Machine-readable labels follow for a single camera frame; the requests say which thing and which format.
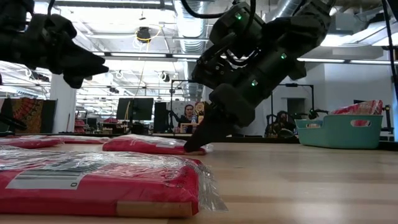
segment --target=teal plastic basket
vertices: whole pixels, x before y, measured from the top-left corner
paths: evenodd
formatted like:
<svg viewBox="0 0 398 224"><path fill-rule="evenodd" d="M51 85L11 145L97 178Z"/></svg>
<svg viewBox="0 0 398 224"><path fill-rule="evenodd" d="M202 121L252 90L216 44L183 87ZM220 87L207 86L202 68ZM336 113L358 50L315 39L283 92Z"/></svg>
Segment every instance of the teal plastic basket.
<svg viewBox="0 0 398 224"><path fill-rule="evenodd" d="M328 115L323 121L296 120L298 139L306 146L335 149L375 149L379 145L382 115ZM355 126L354 121L368 121Z"/></svg>

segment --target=computer monitor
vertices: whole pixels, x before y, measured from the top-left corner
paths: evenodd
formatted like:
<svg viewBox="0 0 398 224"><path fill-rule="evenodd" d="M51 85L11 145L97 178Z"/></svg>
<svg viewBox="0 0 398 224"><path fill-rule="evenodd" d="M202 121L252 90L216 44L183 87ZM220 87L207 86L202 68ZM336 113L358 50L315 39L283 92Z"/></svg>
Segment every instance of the computer monitor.
<svg viewBox="0 0 398 224"><path fill-rule="evenodd" d="M153 98L120 98L116 119L131 119L134 121L151 120L153 106Z"/></svg>
<svg viewBox="0 0 398 224"><path fill-rule="evenodd" d="M87 124L91 128L97 127L97 119L96 118L87 118Z"/></svg>

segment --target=plastic wrap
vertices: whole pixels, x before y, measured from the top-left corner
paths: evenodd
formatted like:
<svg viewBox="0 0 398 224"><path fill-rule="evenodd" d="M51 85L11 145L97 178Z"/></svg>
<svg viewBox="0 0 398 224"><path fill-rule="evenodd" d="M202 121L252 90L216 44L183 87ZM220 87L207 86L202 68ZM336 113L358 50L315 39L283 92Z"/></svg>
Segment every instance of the plastic wrap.
<svg viewBox="0 0 398 224"><path fill-rule="evenodd" d="M24 149L38 149L62 144L60 139L47 139L45 136L9 136L0 138L0 146L15 146Z"/></svg>
<svg viewBox="0 0 398 224"><path fill-rule="evenodd" d="M371 100L354 105L346 106L330 112L330 114L350 114L350 115L380 115L383 109L383 101ZM356 120L354 126L367 126L369 121Z"/></svg>
<svg viewBox="0 0 398 224"><path fill-rule="evenodd" d="M190 217L226 211L198 160L0 146L0 213Z"/></svg>
<svg viewBox="0 0 398 224"><path fill-rule="evenodd" d="M104 144L110 140L110 138L100 137L89 137L89 136L48 136L48 138L60 139L65 144Z"/></svg>
<svg viewBox="0 0 398 224"><path fill-rule="evenodd" d="M186 141L180 139L129 134L111 139L103 145L103 150L182 155L185 154L183 147L185 143ZM203 146L200 152L205 155L212 149L213 146L208 144Z"/></svg>

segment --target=pillar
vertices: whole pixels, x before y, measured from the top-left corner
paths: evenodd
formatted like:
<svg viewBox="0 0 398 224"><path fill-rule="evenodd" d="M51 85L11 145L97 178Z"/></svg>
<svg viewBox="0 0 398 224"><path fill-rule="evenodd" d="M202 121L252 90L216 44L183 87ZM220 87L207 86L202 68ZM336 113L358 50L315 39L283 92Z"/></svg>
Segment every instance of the pillar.
<svg viewBox="0 0 398 224"><path fill-rule="evenodd" d="M52 75L50 99L57 101L52 132L73 132L75 129L76 90L63 80L63 75Z"/></svg>
<svg viewBox="0 0 398 224"><path fill-rule="evenodd" d="M201 93L201 100L202 101L206 101L207 103L211 103L210 99L209 99L209 94L212 92L213 90L211 88L208 88L207 86L203 86L203 91Z"/></svg>
<svg viewBox="0 0 398 224"><path fill-rule="evenodd" d="M398 60L398 51L394 50L394 60ZM391 123L394 127L394 140L395 142L398 141L398 99L396 93L396 85L392 82L392 108L391 108Z"/></svg>

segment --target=fluorescent light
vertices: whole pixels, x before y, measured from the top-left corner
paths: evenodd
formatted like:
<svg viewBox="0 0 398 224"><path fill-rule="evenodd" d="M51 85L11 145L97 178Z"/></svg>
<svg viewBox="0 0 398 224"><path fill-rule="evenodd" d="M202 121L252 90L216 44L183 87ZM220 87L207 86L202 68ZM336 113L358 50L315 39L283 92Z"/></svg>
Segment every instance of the fluorescent light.
<svg viewBox="0 0 398 224"><path fill-rule="evenodd" d="M335 34L328 34L325 37L325 40L322 41L322 47L338 47L345 42L349 41L351 38L350 35L342 36L342 35L335 35Z"/></svg>
<svg viewBox="0 0 398 224"><path fill-rule="evenodd" d="M35 87L35 86L40 86L40 87L51 87L51 84L28 84L28 83L3 83L4 86L31 86L31 87Z"/></svg>
<svg viewBox="0 0 398 224"><path fill-rule="evenodd" d="M391 38L392 38L392 44L398 45L398 33L392 34ZM388 45L389 45L388 37L372 44L372 46L388 46Z"/></svg>
<svg viewBox="0 0 398 224"><path fill-rule="evenodd" d="M233 57L235 60L246 60L248 59L247 57L241 57L241 58L237 58L236 56Z"/></svg>
<svg viewBox="0 0 398 224"><path fill-rule="evenodd" d="M166 57L166 54L111 53L115 57Z"/></svg>
<svg viewBox="0 0 398 224"><path fill-rule="evenodd" d="M6 93L17 93L18 91L11 86L0 86L0 91Z"/></svg>
<svg viewBox="0 0 398 224"><path fill-rule="evenodd" d="M170 95L166 95L166 94L160 94L160 95L156 95L156 96L81 95L81 94L77 94L76 96L78 99L87 99L87 100L94 100L94 99L89 99L89 98L97 98L97 97L98 98L106 98L107 100L111 99L111 98L155 98L155 97L159 97L159 96L160 97L170 97ZM182 95L176 94L176 95L173 95L173 98L174 97L178 98L178 97L182 97Z"/></svg>
<svg viewBox="0 0 398 224"><path fill-rule="evenodd" d="M93 52L93 54L98 55L98 56L105 56L104 52Z"/></svg>
<svg viewBox="0 0 398 224"><path fill-rule="evenodd" d="M106 2L106 3L141 3L141 4L160 4L158 1L122 1L122 0L63 0L67 2Z"/></svg>
<svg viewBox="0 0 398 224"><path fill-rule="evenodd" d="M390 65L391 62L387 60L351 60L350 63L368 64L368 65Z"/></svg>
<svg viewBox="0 0 398 224"><path fill-rule="evenodd" d="M191 54L173 54L174 58L200 58L200 55Z"/></svg>
<svg viewBox="0 0 398 224"><path fill-rule="evenodd" d="M320 58L298 58L301 62L317 62L317 63L343 63L342 59L320 59Z"/></svg>

